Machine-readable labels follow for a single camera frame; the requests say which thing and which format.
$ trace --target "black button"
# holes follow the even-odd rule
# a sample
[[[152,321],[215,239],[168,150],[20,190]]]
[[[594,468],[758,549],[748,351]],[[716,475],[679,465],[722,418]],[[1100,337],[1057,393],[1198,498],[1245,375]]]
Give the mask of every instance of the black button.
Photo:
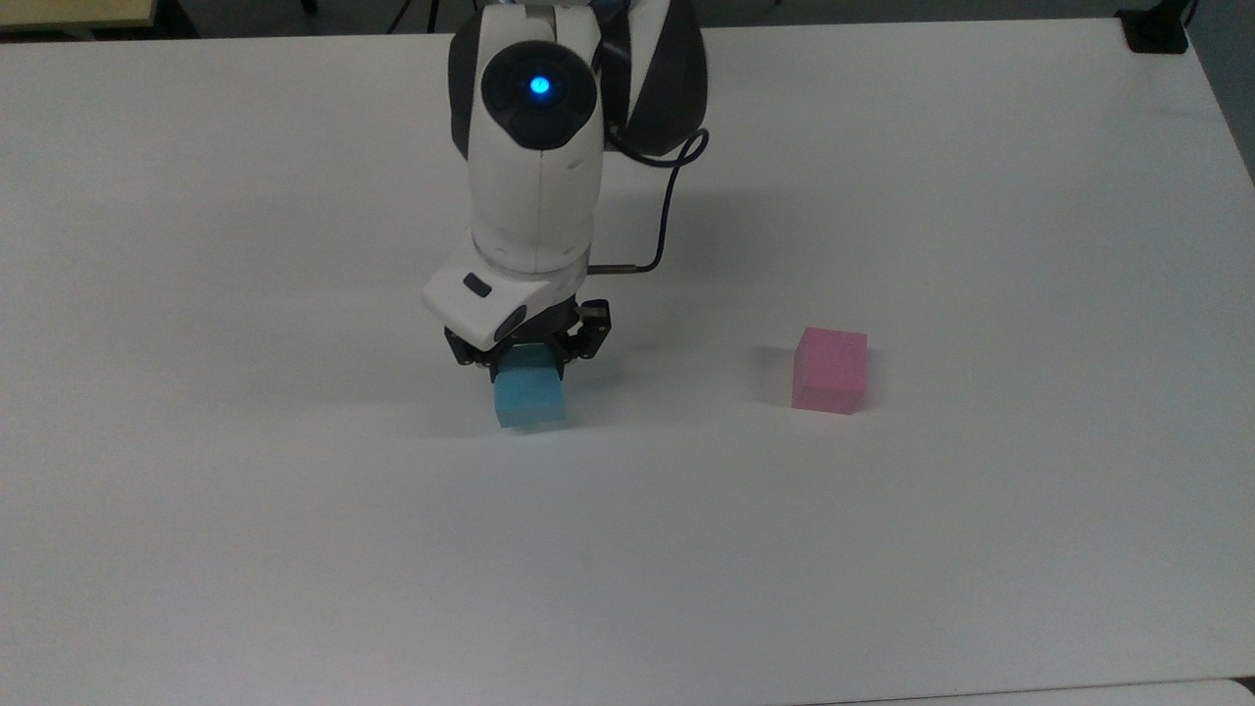
[[[527,305],[523,303],[522,306],[515,308],[515,312],[511,313],[510,317],[507,317],[505,321],[501,321],[501,325],[497,326],[497,332],[492,334],[492,339],[501,340],[502,337],[506,337],[507,335],[510,335],[510,331],[518,327],[518,324],[523,322],[523,319],[526,317],[527,317]]]
[[[510,132],[523,147],[553,149],[566,144],[575,130],[566,113],[523,110],[510,120]]]
[[[462,280],[462,283],[467,285],[467,288],[471,291],[478,293],[481,298],[492,293],[492,286],[482,278],[474,276],[474,272],[468,273],[466,278]]]

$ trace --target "pink cube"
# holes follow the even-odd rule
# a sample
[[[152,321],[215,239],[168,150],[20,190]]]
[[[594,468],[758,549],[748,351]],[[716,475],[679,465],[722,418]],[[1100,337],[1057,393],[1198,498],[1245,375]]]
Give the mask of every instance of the pink cube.
[[[793,409],[853,415],[867,394],[867,334],[808,327],[793,355]]]

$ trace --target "black cable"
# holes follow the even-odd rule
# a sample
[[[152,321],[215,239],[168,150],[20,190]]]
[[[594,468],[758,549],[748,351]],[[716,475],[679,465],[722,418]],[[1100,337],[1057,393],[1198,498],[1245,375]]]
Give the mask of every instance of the black cable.
[[[610,137],[611,144],[619,148],[620,152],[628,157],[651,167],[670,167],[671,177],[666,179],[666,193],[663,196],[663,214],[658,222],[658,248],[654,251],[654,258],[650,260],[648,265],[590,265],[590,275],[636,275],[654,271],[654,267],[663,261],[663,248],[666,247],[666,217],[671,212],[671,193],[675,191],[675,179],[680,176],[680,168],[685,164],[692,164],[698,157],[705,152],[707,143],[710,142],[710,130],[707,128],[698,128],[697,132],[689,135],[684,142],[684,147],[680,147],[680,153],[671,161],[651,159],[640,154],[634,149],[624,149],[622,143],[619,142],[617,137]]]
[[[388,31],[385,31],[384,34],[392,34],[393,31],[397,30],[397,25],[400,24],[400,19],[405,16],[405,10],[409,9],[409,4],[413,1],[414,0],[405,0],[405,3],[402,4],[400,10],[397,13],[397,18],[393,19],[393,24],[388,25]]]
[[[427,34],[435,31],[435,15],[441,13],[441,0],[432,0],[432,8],[427,13]]]

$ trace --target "white table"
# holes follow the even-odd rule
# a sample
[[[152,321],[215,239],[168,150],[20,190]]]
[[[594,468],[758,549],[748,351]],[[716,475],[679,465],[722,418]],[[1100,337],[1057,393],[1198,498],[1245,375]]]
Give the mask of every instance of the white table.
[[[752,706],[1255,672],[1255,189],[1116,21],[715,30],[572,424],[418,291],[447,38],[0,46],[0,693]],[[597,261],[665,174],[611,158]],[[866,331],[852,418],[788,409]]]

